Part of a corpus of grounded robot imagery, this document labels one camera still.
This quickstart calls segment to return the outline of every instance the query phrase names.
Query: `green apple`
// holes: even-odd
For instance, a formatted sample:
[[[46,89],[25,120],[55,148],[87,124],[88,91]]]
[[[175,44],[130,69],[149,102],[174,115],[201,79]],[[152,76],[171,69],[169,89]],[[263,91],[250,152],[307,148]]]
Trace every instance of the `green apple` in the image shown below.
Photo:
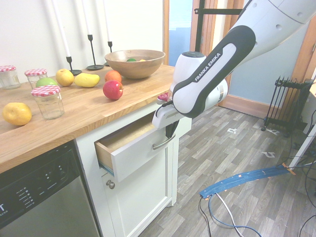
[[[52,78],[41,78],[36,82],[36,87],[44,85],[58,85],[57,82]]]

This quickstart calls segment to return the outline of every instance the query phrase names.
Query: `red gingham jar lid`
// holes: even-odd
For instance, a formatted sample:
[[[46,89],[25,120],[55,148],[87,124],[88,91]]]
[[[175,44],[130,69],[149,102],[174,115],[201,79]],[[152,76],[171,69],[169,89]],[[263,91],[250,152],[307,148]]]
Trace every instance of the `red gingham jar lid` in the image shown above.
[[[30,69],[27,70],[24,74],[26,76],[39,76],[47,73],[47,70],[44,68]]]
[[[13,71],[15,70],[16,67],[15,66],[0,66],[0,72],[1,73],[4,73],[4,72],[10,72],[10,71]]]
[[[44,85],[36,87],[31,91],[31,94],[35,97],[45,97],[57,94],[60,92],[60,87],[57,85]]]

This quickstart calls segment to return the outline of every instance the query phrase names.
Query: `dishwasher control panel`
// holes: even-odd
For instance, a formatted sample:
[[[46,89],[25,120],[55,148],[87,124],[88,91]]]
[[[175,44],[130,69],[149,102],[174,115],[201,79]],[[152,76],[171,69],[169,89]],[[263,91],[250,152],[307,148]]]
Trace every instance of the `dishwasher control panel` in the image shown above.
[[[0,229],[80,175],[74,152],[63,145],[0,174]]]

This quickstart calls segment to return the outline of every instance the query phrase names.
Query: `yellow apple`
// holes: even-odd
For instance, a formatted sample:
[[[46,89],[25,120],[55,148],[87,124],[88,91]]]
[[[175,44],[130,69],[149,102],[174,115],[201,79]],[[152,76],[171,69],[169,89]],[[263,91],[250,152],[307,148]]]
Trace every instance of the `yellow apple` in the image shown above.
[[[32,118],[32,112],[29,106],[24,103],[9,103],[2,111],[5,121],[13,125],[26,125]]]
[[[74,75],[67,69],[60,69],[56,73],[56,81],[62,86],[70,86],[74,80]]]

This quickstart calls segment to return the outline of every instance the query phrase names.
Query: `open drawer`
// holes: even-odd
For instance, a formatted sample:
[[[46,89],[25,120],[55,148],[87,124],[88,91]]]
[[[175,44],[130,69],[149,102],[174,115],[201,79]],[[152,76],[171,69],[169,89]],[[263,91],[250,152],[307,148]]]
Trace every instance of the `open drawer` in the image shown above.
[[[157,130],[152,119],[153,114],[149,114],[95,142],[99,163],[118,182],[167,146],[165,129]]]

